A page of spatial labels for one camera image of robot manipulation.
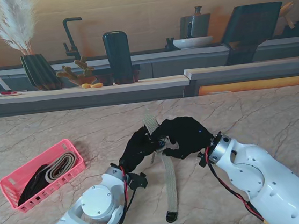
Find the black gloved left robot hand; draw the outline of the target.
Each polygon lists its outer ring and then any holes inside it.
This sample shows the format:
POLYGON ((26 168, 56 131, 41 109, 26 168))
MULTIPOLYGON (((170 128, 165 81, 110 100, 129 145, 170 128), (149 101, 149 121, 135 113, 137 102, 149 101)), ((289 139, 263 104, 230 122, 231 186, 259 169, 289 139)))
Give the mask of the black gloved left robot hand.
POLYGON ((152 135, 148 134, 145 126, 138 129, 128 141, 122 157, 119 159, 119 166, 125 172, 132 172, 148 155, 151 155, 159 147, 158 138, 162 136, 162 128, 157 128, 152 135))

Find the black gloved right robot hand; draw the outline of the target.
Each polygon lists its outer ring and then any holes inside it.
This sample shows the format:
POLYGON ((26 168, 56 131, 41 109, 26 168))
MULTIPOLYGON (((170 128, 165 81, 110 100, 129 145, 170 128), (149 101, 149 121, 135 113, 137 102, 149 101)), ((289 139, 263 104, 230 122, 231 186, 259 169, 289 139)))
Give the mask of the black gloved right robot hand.
POLYGON ((193 117, 166 119, 152 133, 154 140, 166 136, 171 142, 178 143, 179 147, 176 149, 166 148, 163 154, 178 159, 185 159, 192 153, 200 152, 207 148, 213 139, 213 134, 193 117))

